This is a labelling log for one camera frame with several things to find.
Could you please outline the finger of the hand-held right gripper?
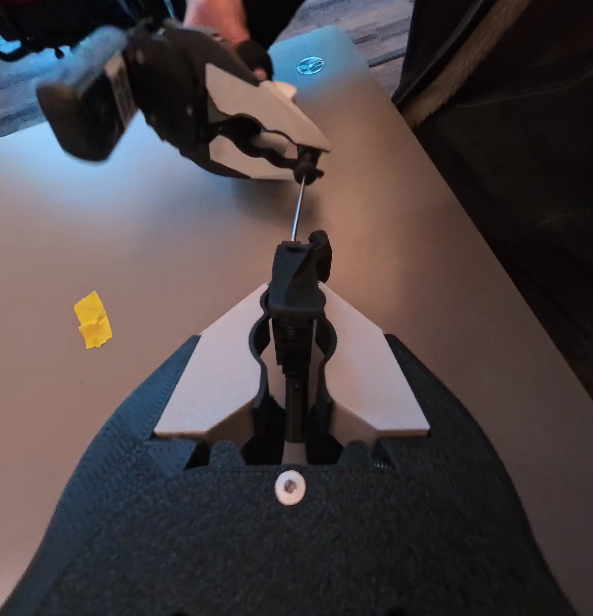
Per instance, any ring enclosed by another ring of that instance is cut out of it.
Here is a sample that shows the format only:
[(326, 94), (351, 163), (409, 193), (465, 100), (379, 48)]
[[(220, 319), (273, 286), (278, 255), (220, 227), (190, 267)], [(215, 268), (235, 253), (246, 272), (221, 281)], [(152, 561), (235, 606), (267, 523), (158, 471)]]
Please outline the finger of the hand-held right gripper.
[[(259, 148), (268, 148), (281, 158), (295, 159), (303, 148), (287, 137), (276, 133), (262, 133), (247, 138), (248, 143)], [(209, 158), (213, 163), (226, 167), (246, 177), (259, 181), (294, 181), (289, 167), (278, 167), (266, 158), (251, 157), (240, 150), (230, 138), (216, 135), (208, 142)]]
[(331, 144), (294, 101), (295, 87), (205, 65), (210, 161), (318, 161)]

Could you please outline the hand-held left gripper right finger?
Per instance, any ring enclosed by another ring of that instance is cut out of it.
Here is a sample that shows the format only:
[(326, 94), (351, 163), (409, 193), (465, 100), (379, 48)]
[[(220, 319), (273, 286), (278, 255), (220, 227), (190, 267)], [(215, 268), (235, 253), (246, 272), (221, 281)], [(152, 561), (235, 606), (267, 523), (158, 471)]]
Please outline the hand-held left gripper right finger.
[(317, 419), (342, 446), (425, 437), (426, 419), (384, 331), (324, 283), (317, 322)]

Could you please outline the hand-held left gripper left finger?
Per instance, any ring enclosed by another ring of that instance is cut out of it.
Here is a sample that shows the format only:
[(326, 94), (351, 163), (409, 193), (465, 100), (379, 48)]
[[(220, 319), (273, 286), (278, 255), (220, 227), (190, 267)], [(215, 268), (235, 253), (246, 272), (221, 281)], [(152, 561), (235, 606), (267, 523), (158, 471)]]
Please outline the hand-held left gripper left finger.
[(263, 435), (271, 403), (267, 366), (270, 343), (264, 283), (199, 336), (154, 435), (190, 438), (242, 448)]

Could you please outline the green black screwdriver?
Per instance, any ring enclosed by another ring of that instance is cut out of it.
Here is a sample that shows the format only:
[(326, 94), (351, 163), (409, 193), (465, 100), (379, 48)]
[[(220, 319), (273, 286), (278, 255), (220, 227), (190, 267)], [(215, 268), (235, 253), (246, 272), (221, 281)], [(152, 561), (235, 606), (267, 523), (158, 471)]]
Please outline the green black screwdriver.
[(318, 169), (318, 162), (322, 154), (323, 150), (307, 147), (298, 148), (298, 157), (293, 174), (300, 189), (292, 223), (291, 242), (295, 242), (298, 238), (298, 228), (306, 187), (323, 175), (323, 172)]

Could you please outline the black plastic spring clamp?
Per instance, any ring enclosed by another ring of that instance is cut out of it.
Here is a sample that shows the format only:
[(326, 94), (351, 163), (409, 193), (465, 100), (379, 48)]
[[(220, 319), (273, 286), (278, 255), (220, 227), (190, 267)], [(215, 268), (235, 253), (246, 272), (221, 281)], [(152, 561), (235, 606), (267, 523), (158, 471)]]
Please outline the black plastic spring clamp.
[(318, 284), (330, 277), (331, 261), (329, 237), (317, 230), (307, 243), (279, 244), (272, 264), (266, 306), (276, 362), (285, 379), (287, 443), (305, 442), (314, 328), (324, 316), (326, 304)]

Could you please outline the person's right forearm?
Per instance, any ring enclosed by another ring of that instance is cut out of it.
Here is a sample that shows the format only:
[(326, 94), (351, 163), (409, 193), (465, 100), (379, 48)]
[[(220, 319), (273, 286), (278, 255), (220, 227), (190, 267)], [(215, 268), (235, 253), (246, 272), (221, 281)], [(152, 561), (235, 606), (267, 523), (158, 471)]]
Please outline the person's right forearm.
[(305, 1), (243, 1), (251, 40), (268, 50)]

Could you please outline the person's right hand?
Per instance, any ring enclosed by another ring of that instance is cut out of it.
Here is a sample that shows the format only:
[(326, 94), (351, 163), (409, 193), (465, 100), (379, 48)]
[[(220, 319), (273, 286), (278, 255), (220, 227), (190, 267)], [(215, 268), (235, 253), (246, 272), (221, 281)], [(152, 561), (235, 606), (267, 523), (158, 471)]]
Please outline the person's right hand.
[(210, 28), (234, 47), (251, 39), (242, 1), (187, 1), (182, 23)]

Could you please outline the yellow tape piece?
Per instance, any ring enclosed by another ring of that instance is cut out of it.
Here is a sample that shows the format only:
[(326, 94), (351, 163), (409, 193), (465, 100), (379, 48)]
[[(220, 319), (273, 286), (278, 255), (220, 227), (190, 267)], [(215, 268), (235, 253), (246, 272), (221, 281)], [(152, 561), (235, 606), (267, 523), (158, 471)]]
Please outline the yellow tape piece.
[(110, 321), (98, 293), (93, 291), (73, 306), (86, 349), (103, 346), (113, 338)]

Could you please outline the black fleece-lined jacket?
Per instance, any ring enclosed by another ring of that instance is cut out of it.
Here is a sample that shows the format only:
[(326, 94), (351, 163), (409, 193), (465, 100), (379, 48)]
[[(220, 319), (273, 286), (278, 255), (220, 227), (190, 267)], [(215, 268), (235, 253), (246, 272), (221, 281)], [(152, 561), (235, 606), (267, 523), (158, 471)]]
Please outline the black fleece-lined jacket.
[(415, 1), (393, 103), (593, 400), (593, 1)]

